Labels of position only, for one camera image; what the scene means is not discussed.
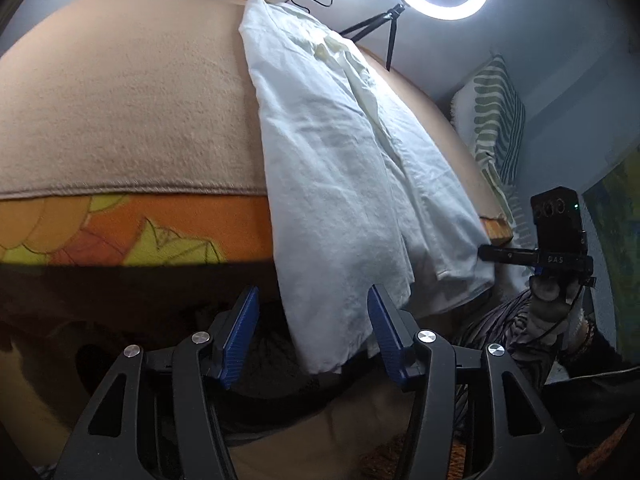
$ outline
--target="black handheld device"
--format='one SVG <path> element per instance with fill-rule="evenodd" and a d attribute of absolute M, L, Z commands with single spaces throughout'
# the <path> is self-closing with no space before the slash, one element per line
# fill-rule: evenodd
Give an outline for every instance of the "black handheld device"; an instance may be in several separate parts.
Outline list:
<path fill-rule="evenodd" d="M 581 285 L 595 286 L 578 194 L 567 187 L 556 187 L 531 197 L 531 209 L 538 234 L 536 250 L 482 245 L 479 258 L 536 267 L 539 274 L 556 278 L 561 286 L 576 279 Z"/>

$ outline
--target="blue gripper pad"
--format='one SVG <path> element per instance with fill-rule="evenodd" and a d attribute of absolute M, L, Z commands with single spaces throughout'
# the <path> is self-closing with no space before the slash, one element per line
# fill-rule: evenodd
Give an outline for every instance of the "blue gripper pad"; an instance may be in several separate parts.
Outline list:
<path fill-rule="evenodd" d="M 230 317 L 235 317 L 235 321 L 222 347 L 222 370 L 218 379 L 226 390 L 238 380 L 249 343 L 254 336 L 260 312 L 258 288 L 254 286 L 249 289 L 244 298 L 239 298 L 238 303 L 240 302 L 242 303 L 236 304 L 230 313 Z"/>
<path fill-rule="evenodd" d="M 369 289 L 367 310 L 385 363 L 386 374 L 404 389 L 409 380 L 405 364 L 406 352 L 413 345 L 413 341 L 384 286 L 374 285 Z"/>

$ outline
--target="black tripod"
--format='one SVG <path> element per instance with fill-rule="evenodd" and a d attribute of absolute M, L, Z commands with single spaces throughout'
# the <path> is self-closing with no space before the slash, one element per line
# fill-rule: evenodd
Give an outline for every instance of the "black tripod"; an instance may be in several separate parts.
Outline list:
<path fill-rule="evenodd" d="M 345 28 L 340 32 L 340 35 L 346 37 L 347 34 L 351 34 L 356 30 L 362 29 L 360 32 L 350 38 L 353 43 L 357 43 L 381 25 L 384 25 L 386 22 L 391 22 L 391 30 L 389 31 L 389 44 L 386 49 L 386 69 L 391 70 L 391 57 L 394 54 L 394 45 L 396 44 L 398 17 L 405 9 L 406 3 L 403 0 L 395 7 L 389 9 L 387 12 L 382 12 L 381 14 L 375 15 L 373 18 L 369 18 L 368 20 L 364 20 L 363 22 L 356 23 L 355 25 L 353 25 L 353 27 Z"/>

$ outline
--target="white cloth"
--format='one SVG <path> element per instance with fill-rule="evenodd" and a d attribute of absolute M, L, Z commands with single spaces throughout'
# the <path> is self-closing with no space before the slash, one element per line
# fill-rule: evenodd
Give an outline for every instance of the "white cloth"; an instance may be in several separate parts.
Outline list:
<path fill-rule="evenodd" d="M 240 27 L 260 105 L 274 260 L 287 322 L 311 373 L 371 334 L 383 283 L 417 316 L 494 280 L 488 243 L 453 170 L 349 40 L 286 4 L 249 0 Z"/>

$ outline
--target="white fabric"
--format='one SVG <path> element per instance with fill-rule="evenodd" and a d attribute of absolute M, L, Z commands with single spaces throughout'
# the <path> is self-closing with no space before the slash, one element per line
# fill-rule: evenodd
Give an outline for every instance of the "white fabric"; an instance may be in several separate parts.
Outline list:
<path fill-rule="evenodd" d="M 240 33 L 260 105 L 280 294 L 308 370 L 339 367 L 371 334 L 374 283 L 402 306 L 415 276 L 416 316 L 491 286 L 472 203 L 353 43 L 264 0 L 248 1 Z"/>

